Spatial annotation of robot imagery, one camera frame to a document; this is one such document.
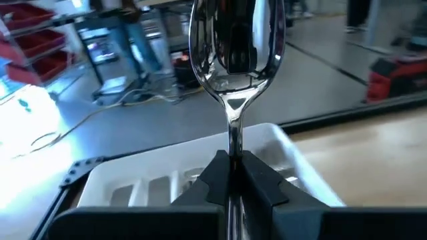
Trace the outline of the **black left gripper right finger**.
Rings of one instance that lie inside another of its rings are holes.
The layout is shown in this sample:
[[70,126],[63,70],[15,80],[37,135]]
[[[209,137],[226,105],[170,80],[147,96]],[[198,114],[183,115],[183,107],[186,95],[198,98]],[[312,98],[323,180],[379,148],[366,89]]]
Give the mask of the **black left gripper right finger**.
[[424,207],[330,207],[249,151],[240,167],[252,239],[426,240]]

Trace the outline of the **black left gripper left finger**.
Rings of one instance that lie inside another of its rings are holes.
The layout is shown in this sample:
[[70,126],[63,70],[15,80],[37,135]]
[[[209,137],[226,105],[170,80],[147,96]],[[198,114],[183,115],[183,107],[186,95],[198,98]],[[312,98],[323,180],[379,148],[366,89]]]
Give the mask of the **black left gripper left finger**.
[[209,240],[226,238],[228,156],[218,151],[167,207],[78,207],[58,215],[49,240]]

